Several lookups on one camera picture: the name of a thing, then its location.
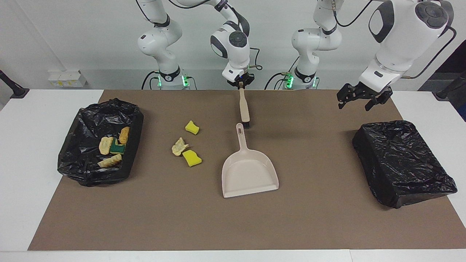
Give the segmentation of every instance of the green sponge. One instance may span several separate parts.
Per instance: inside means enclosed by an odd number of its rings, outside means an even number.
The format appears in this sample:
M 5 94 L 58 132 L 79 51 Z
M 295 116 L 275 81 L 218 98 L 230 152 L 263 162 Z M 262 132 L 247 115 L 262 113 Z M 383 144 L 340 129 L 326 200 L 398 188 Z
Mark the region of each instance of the green sponge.
M 118 154 L 124 154 L 125 150 L 125 145 L 119 145 L 118 140 L 115 138 L 113 139 L 112 146 L 110 147 L 110 154 L 118 155 Z

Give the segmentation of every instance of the tray lined with black plastic bag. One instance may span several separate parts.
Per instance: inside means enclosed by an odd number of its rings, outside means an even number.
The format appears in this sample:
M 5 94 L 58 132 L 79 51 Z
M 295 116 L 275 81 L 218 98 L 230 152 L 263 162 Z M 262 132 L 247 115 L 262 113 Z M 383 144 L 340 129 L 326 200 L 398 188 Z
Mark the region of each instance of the tray lined with black plastic bag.
M 137 105 L 117 98 L 81 108 L 58 155 L 58 172 L 83 186 L 115 184 L 127 179 L 136 157 L 143 121 Z M 113 167 L 99 167 L 98 162 L 111 157 L 100 154 L 101 138 L 117 138 L 127 126 L 130 133 L 123 160 Z
M 353 146 L 372 194 L 385 206 L 400 208 L 458 191 L 413 123 L 364 124 Z

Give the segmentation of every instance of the brown mat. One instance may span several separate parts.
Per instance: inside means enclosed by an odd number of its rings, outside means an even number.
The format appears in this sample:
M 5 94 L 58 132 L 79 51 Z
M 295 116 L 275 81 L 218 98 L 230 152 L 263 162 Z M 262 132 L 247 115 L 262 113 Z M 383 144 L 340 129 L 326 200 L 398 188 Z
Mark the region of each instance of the brown mat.
M 224 199 L 221 170 L 239 149 L 237 91 L 105 91 L 138 104 L 141 145 L 130 178 L 86 188 L 63 178 L 29 250 L 450 249 L 466 229 L 447 197 L 385 208 L 370 193 L 351 139 L 364 123 L 401 119 L 393 102 L 339 110 L 336 91 L 246 91 L 251 149 L 280 189 Z M 184 131 L 189 120 L 201 127 Z M 186 139 L 203 159 L 171 154 Z

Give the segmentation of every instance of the dustpan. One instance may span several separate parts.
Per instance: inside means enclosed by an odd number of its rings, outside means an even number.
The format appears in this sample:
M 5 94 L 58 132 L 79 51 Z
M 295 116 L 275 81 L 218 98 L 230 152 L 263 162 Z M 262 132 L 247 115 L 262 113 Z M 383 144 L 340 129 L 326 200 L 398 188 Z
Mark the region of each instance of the dustpan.
M 278 177 L 272 161 L 259 151 L 250 150 L 242 124 L 236 125 L 240 150 L 228 157 L 222 169 L 225 198 L 278 189 Z

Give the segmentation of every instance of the black plastic bag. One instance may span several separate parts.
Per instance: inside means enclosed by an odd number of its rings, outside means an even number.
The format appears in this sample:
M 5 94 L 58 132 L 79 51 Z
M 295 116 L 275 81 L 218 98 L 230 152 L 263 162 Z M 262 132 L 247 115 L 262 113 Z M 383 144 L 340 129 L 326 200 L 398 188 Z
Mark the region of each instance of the black plastic bag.
M 115 184 L 125 180 L 136 156 L 143 120 L 137 105 L 116 98 L 80 109 L 58 155 L 58 172 L 83 186 Z M 111 157 L 100 154 L 101 138 L 118 138 L 121 129 L 127 126 L 130 133 L 123 160 L 114 167 L 99 167 L 98 162 Z
M 458 191 L 410 122 L 364 124 L 353 146 L 372 194 L 383 205 L 400 208 Z

